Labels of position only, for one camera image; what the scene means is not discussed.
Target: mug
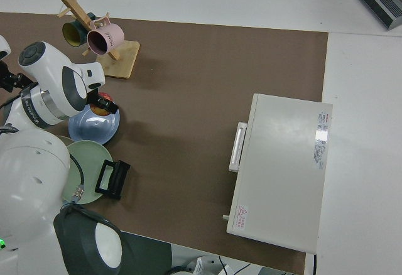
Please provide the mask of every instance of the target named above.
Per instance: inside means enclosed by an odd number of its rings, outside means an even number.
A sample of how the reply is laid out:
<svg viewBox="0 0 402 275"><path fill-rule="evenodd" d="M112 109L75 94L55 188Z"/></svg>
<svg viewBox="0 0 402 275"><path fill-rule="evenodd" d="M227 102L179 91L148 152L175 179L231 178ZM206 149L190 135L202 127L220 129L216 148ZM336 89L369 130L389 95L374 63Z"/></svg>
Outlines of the mug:
<svg viewBox="0 0 402 275"><path fill-rule="evenodd" d="M96 22L103 22L103 26L96 27ZM91 21L90 27L88 45L98 55L106 54L124 43L123 30L117 24L112 24L107 16Z"/></svg>
<svg viewBox="0 0 402 275"><path fill-rule="evenodd" d="M95 15L93 13L88 13L88 17L91 20L95 19ZM84 26L81 25L80 22L78 22L78 20L65 23L62 31L67 43L73 47L81 46L87 42L88 31L84 28Z"/></svg>

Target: warning label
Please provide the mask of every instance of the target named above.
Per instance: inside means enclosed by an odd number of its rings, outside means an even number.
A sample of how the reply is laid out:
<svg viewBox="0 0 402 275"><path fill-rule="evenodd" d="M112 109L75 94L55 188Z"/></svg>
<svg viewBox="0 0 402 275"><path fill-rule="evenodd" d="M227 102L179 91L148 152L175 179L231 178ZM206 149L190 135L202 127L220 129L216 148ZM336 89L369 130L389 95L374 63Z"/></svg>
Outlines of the warning label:
<svg viewBox="0 0 402 275"><path fill-rule="evenodd" d="M236 229L244 230L246 226L247 214L249 208L247 206L238 205L237 206L237 217L236 217Z"/></svg>

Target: pink mug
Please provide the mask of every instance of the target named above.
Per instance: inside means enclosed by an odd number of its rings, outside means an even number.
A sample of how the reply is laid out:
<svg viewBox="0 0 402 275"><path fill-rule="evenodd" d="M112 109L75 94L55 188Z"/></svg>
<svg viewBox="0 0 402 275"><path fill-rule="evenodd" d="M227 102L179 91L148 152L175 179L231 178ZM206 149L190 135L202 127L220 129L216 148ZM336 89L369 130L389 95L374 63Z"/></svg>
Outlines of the pink mug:
<svg viewBox="0 0 402 275"><path fill-rule="evenodd" d="M96 22L103 25L96 27ZM123 30L117 24L112 24L107 16L90 22L91 31L88 32L89 48L98 55L106 54L124 43Z"/></svg>

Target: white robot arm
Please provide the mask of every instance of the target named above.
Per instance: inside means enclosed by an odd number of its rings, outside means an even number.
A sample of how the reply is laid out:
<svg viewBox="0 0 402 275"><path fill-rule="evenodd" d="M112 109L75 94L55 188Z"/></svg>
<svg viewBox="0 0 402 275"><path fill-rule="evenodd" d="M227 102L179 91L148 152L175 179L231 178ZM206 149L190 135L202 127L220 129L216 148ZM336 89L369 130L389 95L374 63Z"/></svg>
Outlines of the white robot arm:
<svg viewBox="0 0 402 275"><path fill-rule="evenodd" d="M2 59L10 53L0 36L0 87L9 92L13 87L23 89L1 106L0 239L6 248L0 249L0 268L10 257L18 257L18 275L118 274L119 230L77 205L74 197L60 212L70 154L59 138L42 130L78 114L89 103L89 95L96 104L97 88L105 84L103 69L99 63L74 64L39 41L18 58L21 68L36 79L33 83L8 71ZM86 240L79 245L69 244L82 238ZM79 250L83 244L92 248ZM89 252L92 256L83 257Z"/></svg>

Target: white table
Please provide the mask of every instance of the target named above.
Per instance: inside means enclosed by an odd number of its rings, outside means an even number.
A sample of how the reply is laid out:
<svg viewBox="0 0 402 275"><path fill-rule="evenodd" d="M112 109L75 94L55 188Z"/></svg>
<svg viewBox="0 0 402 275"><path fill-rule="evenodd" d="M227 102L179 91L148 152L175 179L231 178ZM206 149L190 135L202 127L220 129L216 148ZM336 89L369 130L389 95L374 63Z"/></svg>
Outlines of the white table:
<svg viewBox="0 0 402 275"><path fill-rule="evenodd" d="M0 11L57 14L60 0L0 0ZM323 101L334 105L317 274L402 270L402 27L358 0L79 0L112 17L329 31ZM307 256L305 274L311 274Z"/></svg>

